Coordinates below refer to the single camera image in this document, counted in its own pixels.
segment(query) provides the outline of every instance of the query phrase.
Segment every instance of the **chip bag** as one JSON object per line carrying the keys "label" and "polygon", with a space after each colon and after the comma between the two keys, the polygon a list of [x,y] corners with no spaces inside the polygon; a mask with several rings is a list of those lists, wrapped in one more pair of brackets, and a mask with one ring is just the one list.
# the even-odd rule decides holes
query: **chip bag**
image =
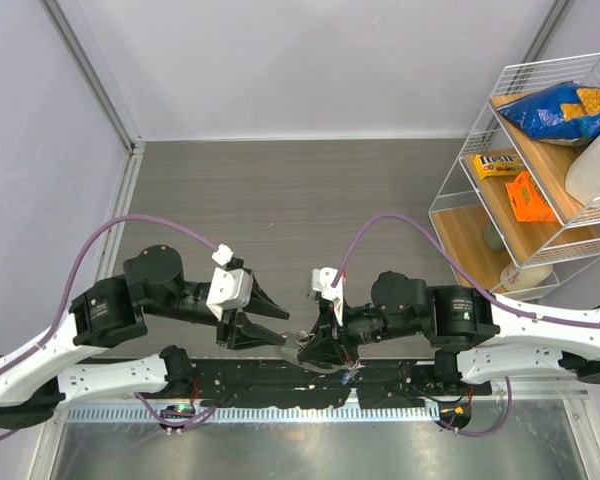
{"label": "chip bag", "polygon": [[502,105],[498,112],[533,140],[585,145],[600,135],[600,88],[559,83]]}

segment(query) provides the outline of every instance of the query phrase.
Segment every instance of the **gray floor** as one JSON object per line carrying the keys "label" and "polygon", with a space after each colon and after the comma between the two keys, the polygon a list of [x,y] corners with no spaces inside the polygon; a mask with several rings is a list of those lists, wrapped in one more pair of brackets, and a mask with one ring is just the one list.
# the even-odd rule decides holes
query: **gray floor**
{"label": "gray floor", "polygon": [[[168,217],[229,244],[292,314],[286,323],[254,319],[280,331],[309,329],[316,318],[305,297],[309,271],[337,266],[358,228],[378,212],[403,212],[430,228],[427,209],[460,146],[460,140],[153,144],[131,211]],[[182,253],[188,278],[209,279],[209,252],[160,227],[127,226],[118,258],[156,243]],[[350,303],[368,301],[373,280],[387,269],[430,284],[453,282],[426,241],[388,221],[369,232],[351,261]],[[175,343],[191,356],[235,356],[214,345],[209,327],[148,323],[148,336],[112,353],[144,356]],[[273,354],[266,348],[243,353]],[[363,353],[429,357],[431,350],[410,338]],[[502,408],[503,402],[476,402],[471,429],[494,425]],[[516,401],[509,423],[488,439],[455,436],[431,422],[210,425],[181,438],[149,438],[155,431],[153,424],[70,425],[52,478],[585,477],[564,408],[555,401]]]}
{"label": "gray floor", "polygon": [[[306,298],[311,269],[337,267],[360,226],[380,212],[411,215],[431,230],[428,208],[461,145],[459,139],[150,143],[130,210],[167,217],[228,244],[291,313],[288,322],[252,319],[275,331],[309,330],[317,316]],[[118,259],[156,243],[181,252],[188,279],[210,279],[214,264],[204,247],[153,225],[126,226]],[[370,301],[373,281],[389,269],[430,285],[455,282],[427,241],[389,220],[369,231],[349,264],[349,303]],[[145,356],[174,343],[191,356],[273,355],[266,347],[227,352],[214,345],[209,327],[154,318],[148,324],[148,336],[110,355]],[[421,338],[361,351],[431,355]]]}

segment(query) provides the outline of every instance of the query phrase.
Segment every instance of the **snack bag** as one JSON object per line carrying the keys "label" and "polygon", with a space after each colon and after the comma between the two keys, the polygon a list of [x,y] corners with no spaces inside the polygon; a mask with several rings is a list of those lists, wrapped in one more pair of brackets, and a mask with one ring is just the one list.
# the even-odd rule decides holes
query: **snack bag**
{"label": "snack bag", "polygon": [[485,177],[517,175],[526,170],[524,162],[517,153],[490,156],[477,153],[473,156],[473,166],[478,172],[480,180]]}
{"label": "snack bag", "polygon": [[582,137],[574,116],[584,113],[578,87],[573,82],[559,83],[502,105],[498,112],[533,140],[571,145]]}
{"label": "snack bag", "polygon": [[600,135],[600,88],[579,88],[578,97],[586,114],[576,121],[583,137],[591,139]]}
{"label": "snack bag", "polygon": [[522,172],[506,187],[513,213],[519,222],[558,221],[529,172]]}
{"label": "snack bag", "polygon": [[498,112],[533,140],[585,145],[600,135],[600,88],[563,82],[502,105]]}

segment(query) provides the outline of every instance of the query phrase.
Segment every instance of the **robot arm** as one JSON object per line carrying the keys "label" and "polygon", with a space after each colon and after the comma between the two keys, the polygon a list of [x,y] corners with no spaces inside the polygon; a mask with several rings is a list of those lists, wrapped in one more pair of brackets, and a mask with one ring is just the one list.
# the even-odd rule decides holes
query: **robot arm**
{"label": "robot arm", "polygon": [[115,365],[75,365],[147,333],[144,314],[216,327],[216,342],[229,349],[281,345],[284,338],[252,324],[245,312],[288,319],[258,285],[241,259],[221,259],[208,283],[184,280],[182,260],[156,245],[124,262],[124,274],[104,279],[74,299],[50,341],[43,332],[0,357],[0,368],[37,348],[0,375],[0,427],[23,428],[51,417],[56,407],[129,392],[184,393],[193,370],[182,349]]}
{"label": "robot arm", "polygon": [[[360,345],[423,334],[439,349],[425,383],[440,385],[443,390],[509,375],[564,370],[574,371],[583,382],[600,383],[600,328],[521,318],[492,306],[471,288],[428,287],[423,280],[394,272],[378,277],[371,289],[372,303],[352,308],[344,300],[341,285],[330,286],[335,274],[334,269],[325,268],[312,275],[320,315],[309,336],[300,342],[297,358],[301,363],[355,370]],[[568,310],[502,296],[498,300],[536,313],[538,318],[558,317],[600,326],[600,308]]]}

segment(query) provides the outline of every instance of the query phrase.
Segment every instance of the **metal pole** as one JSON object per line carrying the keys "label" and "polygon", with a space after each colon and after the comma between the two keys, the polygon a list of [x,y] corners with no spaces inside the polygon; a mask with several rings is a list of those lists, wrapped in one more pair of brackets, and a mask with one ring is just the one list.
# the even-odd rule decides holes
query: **metal pole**
{"label": "metal pole", "polygon": [[116,131],[118,137],[122,141],[127,151],[132,152],[135,140],[131,138],[129,132],[125,128],[120,115],[111,102],[111,98],[107,94],[102,82],[100,81],[100,78],[98,77],[98,74],[93,68],[89,57],[82,48],[82,45],[80,44],[80,41],[78,40],[73,28],[71,28],[71,25],[69,24],[62,7],[60,7],[57,0],[39,1],[44,10],[47,12],[47,15],[49,15],[51,22],[56,27],[58,34],[62,38],[67,50],[69,50],[69,54],[73,58],[78,70],[80,70],[80,73],[82,73],[87,85],[89,86],[97,102],[102,107],[102,110],[109,119],[109,122],[111,122],[111,125]]}
{"label": "metal pole", "polygon": [[[549,46],[549,42],[551,41],[553,34],[558,29],[569,9],[573,5],[573,2],[574,0],[554,0],[520,63],[535,62],[540,59],[544,51]],[[519,79],[517,76],[511,80],[511,88],[514,86],[519,86],[518,80]],[[496,117],[491,118],[491,121],[487,126],[487,131],[495,130],[497,127],[498,120]]]}

